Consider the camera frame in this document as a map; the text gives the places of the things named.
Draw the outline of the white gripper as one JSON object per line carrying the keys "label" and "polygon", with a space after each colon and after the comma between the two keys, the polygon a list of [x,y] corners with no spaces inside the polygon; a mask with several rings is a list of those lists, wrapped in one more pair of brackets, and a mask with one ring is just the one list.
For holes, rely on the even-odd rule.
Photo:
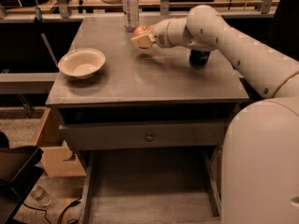
{"label": "white gripper", "polygon": [[167,28],[170,20],[163,20],[149,26],[153,30],[153,36],[150,34],[137,35],[132,38],[132,43],[140,49],[150,49],[154,43],[160,48],[170,48]]}

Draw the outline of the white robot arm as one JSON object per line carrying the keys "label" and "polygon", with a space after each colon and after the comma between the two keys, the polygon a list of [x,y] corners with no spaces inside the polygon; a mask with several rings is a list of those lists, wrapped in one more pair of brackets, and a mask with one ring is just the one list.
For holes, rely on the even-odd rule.
{"label": "white robot arm", "polygon": [[138,26],[142,49],[217,49],[261,101],[231,121],[221,159],[221,224],[299,224],[299,62],[243,34],[213,7]]}

